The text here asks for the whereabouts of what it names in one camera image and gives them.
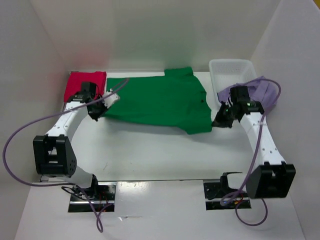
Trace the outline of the green t shirt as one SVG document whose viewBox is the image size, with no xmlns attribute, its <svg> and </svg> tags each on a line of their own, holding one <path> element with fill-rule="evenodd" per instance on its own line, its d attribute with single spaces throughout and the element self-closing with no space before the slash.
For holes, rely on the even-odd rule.
<svg viewBox="0 0 320 240">
<path fill-rule="evenodd" d="M 176 127 L 188 135 L 212 130 L 207 92 L 191 67 L 166 69 L 163 76 L 130 77 L 106 118 Z"/>
</svg>

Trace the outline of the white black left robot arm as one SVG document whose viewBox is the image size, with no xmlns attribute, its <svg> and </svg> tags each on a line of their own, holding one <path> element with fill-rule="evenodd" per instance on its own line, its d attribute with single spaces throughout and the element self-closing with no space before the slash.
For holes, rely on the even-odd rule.
<svg viewBox="0 0 320 240">
<path fill-rule="evenodd" d="M 98 180 L 94 174 L 78 166 L 71 141 L 85 117 L 90 116 L 97 121 L 107 110 L 103 101 L 87 106 L 102 98 L 97 93 L 98 89 L 93 82 L 82 82 L 80 91 L 69 97 L 63 114 L 54 126 L 45 135 L 37 135 L 32 143 L 37 173 L 74 184 L 74 192 L 81 192 L 88 200 L 99 196 Z"/>
</svg>

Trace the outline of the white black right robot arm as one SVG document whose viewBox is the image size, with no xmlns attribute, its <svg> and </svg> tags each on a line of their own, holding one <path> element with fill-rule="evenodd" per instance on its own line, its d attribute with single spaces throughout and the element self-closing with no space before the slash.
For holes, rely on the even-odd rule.
<svg viewBox="0 0 320 240">
<path fill-rule="evenodd" d="M 250 99 L 247 86 L 230 89 L 230 101 L 222 102 L 212 127 L 231 128 L 235 121 L 243 127 L 253 158 L 239 187 L 231 179 L 219 184 L 220 193 L 229 197 L 236 190 L 245 191 L 251 199 L 285 198 L 290 190 L 296 168 L 286 163 L 278 151 L 266 122 L 267 111 L 260 102 Z"/>
</svg>

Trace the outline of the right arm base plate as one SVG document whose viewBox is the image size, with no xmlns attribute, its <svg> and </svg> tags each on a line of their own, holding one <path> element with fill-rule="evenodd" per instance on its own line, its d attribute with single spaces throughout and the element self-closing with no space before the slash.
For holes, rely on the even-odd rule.
<svg viewBox="0 0 320 240">
<path fill-rule="evenodd" d="M 239 209 L 251 209 L 251 203 L 246 193 L 240 194 L 230 204 L 222 206 L 221 198 L 226 194 L 235 192 L 228 186 L 223 186 L 219 181 L 209 181 L 203 183 L 205 208 L 207 211 L 213 210 L 234 210 L 236 205 L 240 203 Z"/>
</svg>

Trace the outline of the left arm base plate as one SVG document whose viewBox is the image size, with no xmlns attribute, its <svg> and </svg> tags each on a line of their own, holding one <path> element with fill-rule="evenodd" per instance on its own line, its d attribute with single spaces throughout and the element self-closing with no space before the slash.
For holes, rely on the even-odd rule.
<svg viewBox="0 0 320 240">
<path fill-rule="evenodd" d="M 85 189 L 84 191 L 86 192 L 89 200 L 77 187 L 62 187 L 62 189 L 70 194 L 68 204 L 69 213 L 92 212 L 89 202 L 91 202 L 97 213 L 115 211 L 116 182 L 100 181 L 95 193 Z"/>
</svg>

